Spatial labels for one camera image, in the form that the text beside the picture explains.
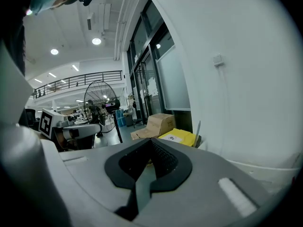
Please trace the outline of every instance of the black metal railing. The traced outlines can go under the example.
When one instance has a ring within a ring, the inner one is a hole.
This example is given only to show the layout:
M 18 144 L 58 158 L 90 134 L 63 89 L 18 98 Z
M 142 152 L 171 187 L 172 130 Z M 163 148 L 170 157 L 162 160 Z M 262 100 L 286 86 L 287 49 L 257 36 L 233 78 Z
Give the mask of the black metal railing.
M 36 99 L 48 95 L 50 93 L 62 91 L 65 89 L 89 85 L 95 80 L 101 80 L 106 83 L 112 81 L 121 81 L 122 71 L 113 70 L 113 71 L 95 72 L 95 73 L 89 73 L 89 74 L 74 76 L 70 78 L 60 79 L 58 81 L 54 81 L 52 83 L 48 83 L 45 84 L 44 86 L 34 89 L 34 92 L 32 93 L 32 97 Z

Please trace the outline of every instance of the person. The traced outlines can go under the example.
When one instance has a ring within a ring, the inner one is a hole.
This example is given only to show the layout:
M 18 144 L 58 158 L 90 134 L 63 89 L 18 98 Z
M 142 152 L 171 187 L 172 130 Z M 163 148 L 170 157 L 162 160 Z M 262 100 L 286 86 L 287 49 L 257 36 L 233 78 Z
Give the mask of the person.
M 89 104 L 89 113 L 88 113 L 88 118 L 92 118 L 89 123 L 98 123 L 100 124 L 100 119 L 99 116 L 101 114 L 100 108 L 98 106 L 94 105 L 94 102 L 92 100 L 87 101 Z M 98 134 L 96 134 L 97 137 L 102 137 L 103 134 L 100 131 Z
M 26 49 L 23 18 L 27 15 L 28 10 L 31 10 L 37 15 L 44 10 L 57 8 L 63 4 L 72 4 L 76 1 L 77 0 L 1 0 L 1 8 L 7 8 L 3 9 L 2 17 L 5 17 L 8 23 L 1 24 L 0 38 L 23 76 L 25 75 Z M 28 126 L 25 109 L 20 117 L 19 124 Z

